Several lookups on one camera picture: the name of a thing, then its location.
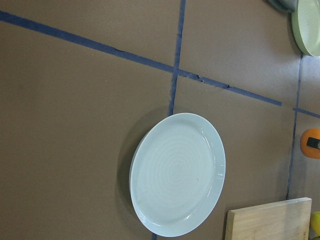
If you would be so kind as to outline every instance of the green bowl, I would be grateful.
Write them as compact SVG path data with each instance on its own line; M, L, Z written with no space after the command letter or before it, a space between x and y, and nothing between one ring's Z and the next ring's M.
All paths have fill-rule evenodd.
M320 0L298 0L291 14L293 35L300 50L313 57L320 56Z

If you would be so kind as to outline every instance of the plate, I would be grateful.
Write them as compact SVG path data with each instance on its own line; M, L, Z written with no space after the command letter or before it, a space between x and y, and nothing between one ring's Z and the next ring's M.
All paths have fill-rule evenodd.
M307 55L320 56L320 0L299 0L291 14L295 41Z
M135 213L157 235L189 233L214 209L225 172L224 147L211 123L192 113L169 116L134 153L129 188Z

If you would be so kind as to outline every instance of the lemon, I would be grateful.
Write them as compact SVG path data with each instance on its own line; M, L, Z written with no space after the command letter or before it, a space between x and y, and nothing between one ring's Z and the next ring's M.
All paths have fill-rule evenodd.
M311 215L310 227L316 234L320 235L320 211L316 211Z

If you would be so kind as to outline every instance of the wooden board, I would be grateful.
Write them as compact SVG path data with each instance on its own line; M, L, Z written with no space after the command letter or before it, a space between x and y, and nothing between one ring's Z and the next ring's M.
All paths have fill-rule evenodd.
M230 210L225 240L308 240L311 201L304 197Z

